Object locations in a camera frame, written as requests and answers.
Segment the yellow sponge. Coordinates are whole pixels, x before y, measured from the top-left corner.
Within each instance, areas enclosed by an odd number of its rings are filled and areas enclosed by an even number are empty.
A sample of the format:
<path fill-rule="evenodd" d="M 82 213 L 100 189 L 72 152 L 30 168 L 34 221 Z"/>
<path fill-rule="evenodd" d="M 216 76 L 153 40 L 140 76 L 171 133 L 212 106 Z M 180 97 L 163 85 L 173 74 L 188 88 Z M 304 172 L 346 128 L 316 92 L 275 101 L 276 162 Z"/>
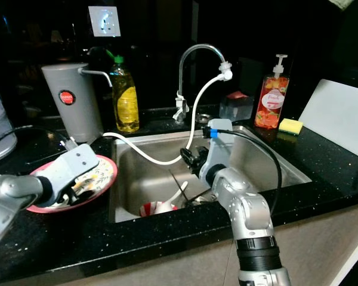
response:
<path fill-rule="evenodd" d="M 301 133 L 303 127 L 304 124 L 302 122 L 285 118 L 279 123 L 278 130 L 280 132 L 285 132 L 294 136 L 298 136 Z"/>

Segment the white flat board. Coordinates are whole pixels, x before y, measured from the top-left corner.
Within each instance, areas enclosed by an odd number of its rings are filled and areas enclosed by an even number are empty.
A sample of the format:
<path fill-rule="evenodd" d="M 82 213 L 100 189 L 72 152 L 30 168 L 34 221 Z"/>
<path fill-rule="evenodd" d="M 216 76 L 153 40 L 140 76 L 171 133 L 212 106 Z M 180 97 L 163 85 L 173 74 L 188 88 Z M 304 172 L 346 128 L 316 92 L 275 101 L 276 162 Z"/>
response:
<path fill-rule="evenodd" d="M 299 122 L 358 156 L 358 88 L 321 79 Z"/>

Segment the peach hand soap pump bottle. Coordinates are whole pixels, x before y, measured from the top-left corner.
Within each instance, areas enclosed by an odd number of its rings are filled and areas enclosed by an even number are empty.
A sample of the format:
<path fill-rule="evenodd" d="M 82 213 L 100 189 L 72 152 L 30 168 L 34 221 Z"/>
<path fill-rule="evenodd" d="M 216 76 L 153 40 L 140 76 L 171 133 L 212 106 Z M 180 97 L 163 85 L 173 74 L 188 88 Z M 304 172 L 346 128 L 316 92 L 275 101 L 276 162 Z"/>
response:
<path fill-rule="evenodd" d="M 278 62 L 273 68 L 273 73 L 263 79 L 257 111 L 254 114 L 254 125 L 258 128 L 278 128 L 286 90 L 290 84 L 290 78 L 285 75 L 283 66 L 283 60 L 288 55 L 277 54 L 276 57 Z"/>

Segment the grey water canister with spout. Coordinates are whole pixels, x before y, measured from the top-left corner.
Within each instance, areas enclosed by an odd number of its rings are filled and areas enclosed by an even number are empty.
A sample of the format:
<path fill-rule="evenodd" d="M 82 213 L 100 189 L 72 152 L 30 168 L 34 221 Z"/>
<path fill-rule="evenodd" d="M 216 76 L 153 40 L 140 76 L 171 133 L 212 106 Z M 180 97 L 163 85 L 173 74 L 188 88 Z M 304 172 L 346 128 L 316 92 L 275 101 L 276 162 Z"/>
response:
<path fill-rule="evenodd" d="M 42 66 L 54 103 L 69 136 L 75 142 L 93 142 L 104 133 L 91 77 L 108 73 L 90 69 L 87 63 L 60 63 Z"/>

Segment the clear container with red lid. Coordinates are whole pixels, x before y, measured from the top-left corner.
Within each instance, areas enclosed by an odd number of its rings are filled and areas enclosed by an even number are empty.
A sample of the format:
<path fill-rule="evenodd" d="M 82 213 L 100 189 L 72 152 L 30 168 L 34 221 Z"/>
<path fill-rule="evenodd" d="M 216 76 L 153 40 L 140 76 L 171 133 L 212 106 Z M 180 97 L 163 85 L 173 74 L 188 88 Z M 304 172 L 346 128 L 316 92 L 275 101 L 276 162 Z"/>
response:
<path fill-rule="evenodd" d="M 242 92 L 233 92 L 222 97 L 219 117 L 239 122 L 252 117 L 255 100 Z"/>

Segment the beige cabinet front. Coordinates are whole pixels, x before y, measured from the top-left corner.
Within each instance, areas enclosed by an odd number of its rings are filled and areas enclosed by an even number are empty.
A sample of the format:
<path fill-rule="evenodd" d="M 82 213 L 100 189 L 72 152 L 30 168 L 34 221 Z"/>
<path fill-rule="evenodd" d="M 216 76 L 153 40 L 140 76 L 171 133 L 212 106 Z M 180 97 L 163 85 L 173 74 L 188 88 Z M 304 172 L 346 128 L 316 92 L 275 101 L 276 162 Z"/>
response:
<path fill-rule="evenodd" d="M 358 246 L 358 204 L 275 229 L 293 286 L 327 286 Z M 239 286 L 230 240 L 84 278 L 40 275 L 8 286 Z"/>

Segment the red and white bowl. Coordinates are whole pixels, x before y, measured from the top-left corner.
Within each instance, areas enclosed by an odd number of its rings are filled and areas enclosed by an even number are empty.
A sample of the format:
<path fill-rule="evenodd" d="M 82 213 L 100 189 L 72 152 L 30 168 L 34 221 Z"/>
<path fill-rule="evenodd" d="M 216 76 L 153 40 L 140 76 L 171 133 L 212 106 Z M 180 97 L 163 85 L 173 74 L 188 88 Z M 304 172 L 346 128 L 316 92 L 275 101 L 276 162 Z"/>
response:
<path fill-rule="evenodd" d="M 161 201 L 151 201 L 144 203 L 139 207 L 139 215 L 141 217 L 149 217 L 150 215 L 153 215 L 160 204 L 162 204 Z"/>

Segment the stainless steel sink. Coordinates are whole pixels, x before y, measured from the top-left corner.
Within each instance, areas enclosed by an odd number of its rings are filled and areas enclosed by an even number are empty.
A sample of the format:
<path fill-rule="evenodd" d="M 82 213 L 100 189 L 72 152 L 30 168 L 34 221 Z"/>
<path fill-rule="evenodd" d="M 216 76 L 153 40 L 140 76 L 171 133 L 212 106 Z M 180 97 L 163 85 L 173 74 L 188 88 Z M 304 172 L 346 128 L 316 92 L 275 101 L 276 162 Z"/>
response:
<path fill-rule="evenodd" d="M 173 160 L 179 155 L 179 150 L 185 147 L 187 131 L 171 132 L 157 135 L 141 135 L 130 137 L 130 141 L 146 154 L 157 160 Z M 282 191 L 285 187 L 311 182 L 301 170 L 290 164 L 272 148 L 258 138 L 256 142 L 234 136 L 233 149 L 229 163 L 241 175 L 249 179 L 257 191 L 268 191 L 277 188 L 277 168 L 262 147 L 276 155 L 282 168 Z M 215 201 L 215 195 L 209 187 L 190 172 L 184 161 L 170 166 L 154 164 L 133 150 L 126 142 L 116 141 L 114 144 L 118 175 L 110 191 L 110 220 L 118 223 L 141 218 L 139 207 L 151 201 L 166 201 L 180 187 L 174 182 L 168 170 L 176 175 L 179 183 L 188 182 L 185 193 L 189 205 L 195 206 Z M 178 208 L 187 207 L 182 195 L 173 201 Z"/>

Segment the pink rimmed floral plate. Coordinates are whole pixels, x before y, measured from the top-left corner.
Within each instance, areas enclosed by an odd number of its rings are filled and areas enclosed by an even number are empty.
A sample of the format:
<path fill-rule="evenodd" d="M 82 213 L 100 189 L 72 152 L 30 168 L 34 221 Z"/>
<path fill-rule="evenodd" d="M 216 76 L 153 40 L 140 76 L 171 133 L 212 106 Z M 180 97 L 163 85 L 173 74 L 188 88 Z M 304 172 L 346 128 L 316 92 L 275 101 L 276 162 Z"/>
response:
<path fill-rule="evenodd" d="M 34 213 L 58 213 L 78 208 L 104 194 L 115 182 L 117 175 L 116 164 L 106 156 L 97 155 L 99 164 L 87 173 L 77 177 L 75 182 L 86 183 L 85 200 L 80 204 L 52 204 L 48 207 L 29 206 L 27 210 Z"/>

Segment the yellow dish soap bottle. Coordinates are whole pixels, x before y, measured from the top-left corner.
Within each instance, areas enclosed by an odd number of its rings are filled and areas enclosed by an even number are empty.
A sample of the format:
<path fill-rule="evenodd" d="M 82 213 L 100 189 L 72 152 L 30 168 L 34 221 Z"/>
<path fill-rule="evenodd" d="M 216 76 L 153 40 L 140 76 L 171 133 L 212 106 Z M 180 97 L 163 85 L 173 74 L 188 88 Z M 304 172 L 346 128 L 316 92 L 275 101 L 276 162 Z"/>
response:
<path fill-rule="evenodd" d="M 117 128 L 122 133 L 133 133 L 139 129 L 139 112 L 132 73 L 125 67 L 124 57 L 114 55 L 108 49 L 105 52 L 113 60 L 109 76 Z"/>

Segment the thin metal utensil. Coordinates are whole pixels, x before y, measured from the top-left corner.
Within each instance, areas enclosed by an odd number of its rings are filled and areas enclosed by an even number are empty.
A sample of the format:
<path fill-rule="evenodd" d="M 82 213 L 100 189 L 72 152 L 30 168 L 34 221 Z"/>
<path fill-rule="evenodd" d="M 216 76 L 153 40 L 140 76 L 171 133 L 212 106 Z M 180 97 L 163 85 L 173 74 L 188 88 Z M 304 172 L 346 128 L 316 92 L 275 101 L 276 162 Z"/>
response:
<path fill-rule="evenodd" d="M 186 187 L 181 187 L 182 183 L 179 183 L 179 180 L 177 180 L 176 175 L 174 174 L 174 172 L 172 172 L 171 170 L 168 170 L 168 172 L 171 174 L 171 177 L 173 178 L 174 182 L 177 184 L 177 187 L 181 188 L 181 194 L 184 197 L 186 202 L 189 202 L 189 198 L 187 198 L 187 194 L 185 193 L 185 188 Z"/>

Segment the white wall socket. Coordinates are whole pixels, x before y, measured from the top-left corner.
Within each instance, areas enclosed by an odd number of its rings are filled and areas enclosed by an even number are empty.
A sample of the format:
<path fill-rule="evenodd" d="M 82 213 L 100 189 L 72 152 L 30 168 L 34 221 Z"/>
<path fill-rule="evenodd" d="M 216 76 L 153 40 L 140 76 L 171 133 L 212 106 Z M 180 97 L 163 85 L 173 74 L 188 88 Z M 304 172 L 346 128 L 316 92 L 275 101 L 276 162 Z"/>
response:
<path fill-rule="evenodd" d="M 88 6 L 92 35 L 122 36 L 116 6 Z"/>

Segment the white spoon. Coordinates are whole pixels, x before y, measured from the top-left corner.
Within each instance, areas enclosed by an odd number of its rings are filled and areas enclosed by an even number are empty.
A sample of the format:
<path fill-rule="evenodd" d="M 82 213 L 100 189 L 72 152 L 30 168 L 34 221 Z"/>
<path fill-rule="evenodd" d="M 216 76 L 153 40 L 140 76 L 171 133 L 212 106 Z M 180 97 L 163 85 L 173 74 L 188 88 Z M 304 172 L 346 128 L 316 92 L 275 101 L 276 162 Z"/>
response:
<path fill-rule="evenodd" d="M 188 181 L 183 182 L 179 190 L 177 190 L 177 192 L 171 198 L 167 199 L 167 201 L 157 203 L 153 213 L 156 215 L 157 213 L 171 212 L 171 210 L 174 210 L 173 201 L 179 198 L 182 193 L 184 193 L 184 190 L 187 188 L 188 184 Z"/>

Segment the chrome gooseneck faucet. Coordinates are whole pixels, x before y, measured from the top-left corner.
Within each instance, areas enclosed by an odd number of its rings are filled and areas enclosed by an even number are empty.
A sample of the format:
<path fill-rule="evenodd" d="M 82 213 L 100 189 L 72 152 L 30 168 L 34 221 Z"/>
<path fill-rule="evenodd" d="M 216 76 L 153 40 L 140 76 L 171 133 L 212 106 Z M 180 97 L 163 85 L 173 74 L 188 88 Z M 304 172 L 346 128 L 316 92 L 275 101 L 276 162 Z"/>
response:
<path fill-rule="evenodd" d="M 232 71 L 231 63 L 225 59 L 224 55 L 217 47 L 214 47 L 208 43 L 199 43 L 199 44 L 189 47 L 182 54 L 181 60 L 180 60 L 180 65 L 179 65 L 179 74 L 178 74 L 179 80 L 178 80 L 178 88 L 177 88 L 176 98 L 175 98 L 177 111 L 172 116 L 176 123 L 184 123 L 185 117 L 187 116 L 187 112 L 190 111 L 190 107 L 187 105 L 186 99 L 182 93 L 183 80 L 184 80 L 183 74 L 184 74 L 184 69 L 185 69 L 185 61 L 187 60 L 188 57 L 190 57 L 190 54 L 192 54 L 192 52 L 195 52 L 195 50 L 199 50 L 199 49 L 208 49 L 208 50 L 214 52 L 214 54 L 220 58 L 221 63 L 219 66 L 219 71 L 223 75 L 222 76 L 223 81 L 229 81 L 231 78 L 233 78 L 233 71 Z"/>

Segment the pale cloth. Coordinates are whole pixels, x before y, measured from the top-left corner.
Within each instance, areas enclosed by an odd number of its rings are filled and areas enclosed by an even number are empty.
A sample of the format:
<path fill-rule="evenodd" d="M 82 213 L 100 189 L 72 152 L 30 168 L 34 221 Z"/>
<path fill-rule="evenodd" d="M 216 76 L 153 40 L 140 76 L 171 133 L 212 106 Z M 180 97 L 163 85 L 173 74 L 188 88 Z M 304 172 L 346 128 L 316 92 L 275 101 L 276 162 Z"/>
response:
<path fill-rule="evenodd" d="M 337 6 L 341 11 L 345 11 L 346 8 L 348 8 L 351 3 L 354 2 L 354 0 L 328 0 L 332 5 Z"/>

